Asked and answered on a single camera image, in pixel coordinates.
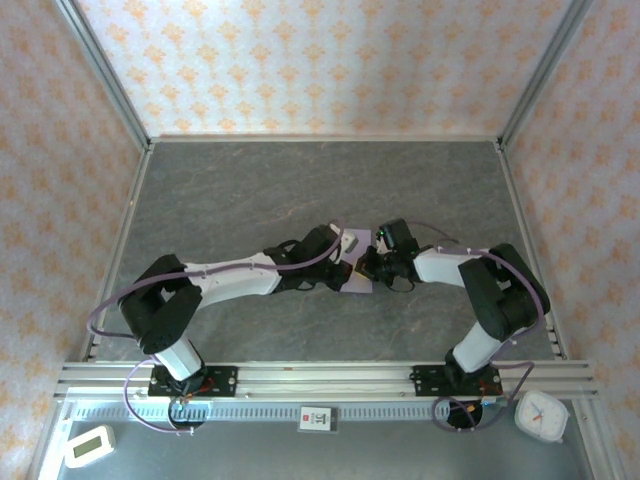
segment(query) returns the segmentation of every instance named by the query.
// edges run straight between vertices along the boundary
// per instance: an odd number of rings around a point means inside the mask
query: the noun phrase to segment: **cable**
[[[154,365],[156,364],[156,362],[151,358],[149,358],[147,360],[142,360],[135,367],[133,367],[133,369],[129,372],[129,375],[127,375],[127,378],[124,381],[124,388],[123,388],[123,392],[122,392],[122,398],[124,400],[124,406],[127,408],[129,413],[136,420],[138,420],[138,422],[140,422],[145,427],[150,428],[151,430],[154,430],[154,431],[160,432],[160,433],[174,433],[176,435],[180,435],[180,433],[191,433],[191,434],[193,434],[193,431],[195,430],[193,427],[189,427],[189,428],[175,428],[175,427],[174,428],[164,428],[164,427],[159,427],[157,425],[154,425],[153,423],[149,423],[144,418],[142,418],[140,415],[138,415],[136,413],[136,411],[133,409],[133,407],[131,406],[131,403],[129,402],[129,396],[127,395],[127,390],[129,388],[129,382],[131,382],[131,377],[133,377],[133,374],[136,373],[136,371],[140,367],[142,367],[143,365],[148,365],[150,363],[153,363]]]
[[[173,418],[171,415],[171,409],[175,405],[175,403],[183,397],[173,397],[169,402],[169,406],[167,407],[167,420],[169,420],[169,424],[175,428],[176,430],[191,430],[191,433],[195,432],[198,428],[204,425],[204,422],[179,422]]]
[[[428,228],[429,230],[433,230],[434,232],[439,233],[444,238],[441,238],[440,240],[438,240],[438,242],[441,242],[443,240],[448,240],[448,241],[451,241],[453,243],[460,243],[460,241],[457,238],[453,238],[451,235],[449,235],[444,230],[441,230],[438,227],[436,227],[435,225],[431,225],[430,223],[422,222],[420,220],[407,220],[407,225],[420,225],[421,227],[425,227],[425,228]]]
[[[298,287],[298,288],[296,288],[295,290],[296,290],[297,292],[310,292],[310,291],[311,291],[311,290],[313,290],[314,288],[316,288],[316,284],[315,284],[315,283],[314,283],[313,285],[311,285],[310,287],[307,287],[307,288],[300,288],[300,287]]]
[[[411,284],[411,288],[409,290],[397,290],[397,289],[393,288],[391,285],[387,285],[386,283],[385,283],[385,285],[387,286],[387,288],[389,290],[391,290],[392,292],[395,292],[395,293],[411,293],[416,289],[416,284],[413,283],[411,280],[409,280],[409,283]]]
[[[490,426],[492,426],[494,423],[496,423],[498,420],[500,420],[507,412],[508,408],[513,404],[516,395],[518,394],[518,392],[520,391],[520,388],[522,387],[522,385],[524,384],[525,380],[527,379],[527,377],[529,376],[529,374],[532,372],[533,368],[535,367],[535,364],[533,362],[522,362],[522,363],[517,363],[514,365],[500,365],[500,368],[502,369],[512,369],[512,368],[521,368],[521,367],[529,367],[527,368],[527,371],[524,372],[524,375],[522,376],[522,378],[520,379],[520,381],[518,382],[518,384],[516,385],[516,388],[513,389],[513,392],[511,392],[511,395],[509,396],[509,398],[507,399],[507,405],[498,412],[498,414],[493,417],[491,420],[489,420],[486,424],[484,425],[476,425],[475,421],[473,420],[473,417],[471,417],[471,414],[469,413],[469,411],[467,410],[466,407],[464,407],[464,405],[462,405],[460,403],[459,400],[456,400],[453,397],[438,397],[436,399],[435,402],[433,402],[433,405],[431,405],[431,416],[433,418],[433,422],[435,423],[436,427],[438,427],[441,430],[444,430],[445,432],[451,432],[451,433],[471,433],[471,432],[475,432],[478,430],[484,430],[485,428],[489,428]],[[444,423],[440,422],[440,420],[438,420],[436,418],[436,408],[438,408],[438,405],[442,402],[444,402],[445,400],[450,401],[450,402],[454,402],[456,405],[458,405],[459,407],[463,408],[465,412],[467,412],[467,416],[469,417],[469,419],[471,420],[471,425],[472,427],[470,429],[459,429],[459,428],[453,428],[453,427],[446,427]]]
[[[116,303],[123,297],[126,297],[130,293],[135,292],[139,288],[146,287],[148,285],[153,285],[155,283],[166,282],[167,280],[176,280],[178,278],[189,278],[189,277],[202,277],[203,275],[213,275],[214,273],[226,272],[228,270],[235,270],[237,268],[258,268],[261,270],[277,270],[277,271],[287,271],[287,270],[299,270],[302,268],[309,267],[318,262],[321,262],[329,255],[333,253],[333,251],[340,246],[340,242],[342,241],[342,235],[344,234],[344,221],[342,219],[331,220],[329,223],[337,223],[338,230],[340,231],[336,236],[336,239],[331,244],[331,246],[325,250],[323,253],[318,255],[311,260],[307,260],[301,263],[294,263],[292,265],[265,265],[261,263],[233,263],[228,265],[222,265],[220,267],[212,267],[204,272],[176,272],[176,273],[165,273],[162,275],[155,275],[153,277],[145,278],[144,280],[140,280],[139,282],[134,283],[128,287],[125,287],[118,292],[111,295],[105,301],[100,303],[93,311],[89,314],[89,319],[87,320],[87,330],[93,333],[94,335],[99,335],[102,337],[111,337],[111,338],[131,338],[135,340],[135,337],[129,333],[116,333],[116,332],[105,332],[102,330],[98,330],[94,325],[95,319],[98,317],[98,314],[102,312],[104,309],[109,307],[110,305]]]

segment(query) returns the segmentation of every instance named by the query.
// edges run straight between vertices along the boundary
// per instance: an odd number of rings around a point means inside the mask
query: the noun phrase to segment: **patterned wallpaper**
[[[640,3],[594,2],[508,153],[556,313],[640,478]]]
[[[495,137],[570,2],[80,3],[152,136]]]
[[[138,159],[51,0],[0,5],[0,478],[78,354]]]

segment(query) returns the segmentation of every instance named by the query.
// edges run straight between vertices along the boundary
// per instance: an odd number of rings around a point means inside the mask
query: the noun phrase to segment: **gray floor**
[[[162,435],[113,422],[116,450],[58,478],[588,480],[592,478],[572,415],[562,444],[519,431],[513,412],[472,434],[430,422],[339,422],[337,434],[298,433],[295,422],[215,422],[193,437]],[[99,423],[74,422],[71,438]]]
[[[213,263],[244,258],[335,217],[375,229],[402,216],[440,226],[466,245],[513,243],[524,254],[490,143],[161,143],[135,211],[117,286],[157,257]],[[421,244],[437,239],[418,227]],[[310,293],[245,297],[196,314],[188,335],[206,361],[442,360],[474,322],[462,289],[410,294]],[[105,328],[126,331],[113,309]],[[504,358],[552,357],[544,330]],[[104,339],[98,360],[142,358]]]

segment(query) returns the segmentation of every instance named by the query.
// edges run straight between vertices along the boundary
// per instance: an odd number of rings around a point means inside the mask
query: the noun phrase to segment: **white clock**
[[[516,425],[543,442],[562,442],[569,412],[564,404],[539,390],[527,392],[516,407]]]

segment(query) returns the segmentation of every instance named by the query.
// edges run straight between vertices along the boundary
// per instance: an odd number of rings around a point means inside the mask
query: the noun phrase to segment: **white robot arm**
[[[358,260],[356,272],[391,286],[396,277],[412,283],[446,283],[466,289],[477,321],[465,338],[447,353],[447,375],[460,384],[486,367],[495,353],[514,335],[531,328],[538,318],[535,300],[507,269],[480,255],[440,253],[420,248],[403,219],[378,229],[376,247]],[[549,298],[525,262],[509,244],[490,252],[513,266],[535,290],[544,313]]]
[[[246,295],[300,289],[303,284],[314,287],[324,283],[339,291],[353,268],[342,256],[351,252],[357,243],[357,237],[348,230],[342,233],[339,246],[325,260],[302,269],[277,270],[277,265],[299,264],[319,256],[331,247],[339,233],[333,224],[320,225],[300,242],[290,240],[252,257],[215,264],[183,264],[175,255],[165,255],[137,281],[166,273],[195,275],[136,290],[119,302],[120,310],[142,351],[162,362],[175,380],[187,380],[203,366],[184,333],[196,311]],[[255,265],[255,268],[235,268],[238,264]],[[204,272],[208,270],[219,273],[206,275]]]
[[[213,303],[245,295],[300,290],[303,284],[324,283],[340,291],[353,270],[341,257],[357,241],[348,231],[325,260],[302,269],[276,270],[278,265],[294,265],[317,257],[327,251],[338,233],[333,225],[320,225],[301,242],[284,242],[252,257],[218,264],[183,264],[175,255],[166,255],[138,281],[163,273],[196,275],[136,290],[120,301],[120,309],[142,351],[155,355],[173,379],[186,382],[185,391],[198,388],[197,373],[204,362],[184,334],[193,314]],[[501,244],[489,251],[513,265],[530,282],[548,312],[546,293],[515,249]],[[232,268],[239,263],[256,267]],[[224,270],[225,266],[229,269],[204,275],[207,270]],[[445,357],[445,373],[453,386],[462,385],[481,372],[505,341],[534,325],[538,316],[529,291],[507,270],[478,256],[444,254],[430,246],[421,249],[402,219],[380,227],[376,247],[368,247],[355,271],[389,287],[396,277],[402,277],[412,283],[440,282],[466,289],[478,321]],[[196,379],[193,385],[189,385],[190,379]]]

